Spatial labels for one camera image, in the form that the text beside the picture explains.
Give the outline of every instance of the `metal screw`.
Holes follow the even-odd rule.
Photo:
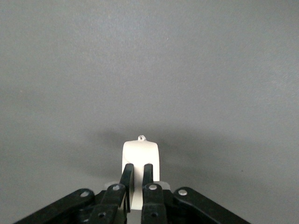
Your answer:
[[[154,185],[154,184],[152,184],[152,185],[149,186],[149,189],[150,189],[150,190],[156,190],[156,189],[157,189],[157,186]]]
[[[181,196],[185,196],[185,195],[187,195],[188,193],[187,193],[186,190],[181,189],[181,190],[178,191],[178,194],[181,195]]]
[[[112,190],[119,190],[120,189],[120,186],[119,185],[115,185],[112,187]]]
[[[88,191],[84,191],[83,193],[80,194],[80,197],[86,197],[89,195]]]

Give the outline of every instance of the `black mechanical arm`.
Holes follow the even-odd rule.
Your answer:
[[[134,192],[134,165],[118,184],[95,195],[79,189],[15,224],[126,224]],[[197,191],[162,189],[153,182],[153,165],[144,166],[141,224],[249,224]]]

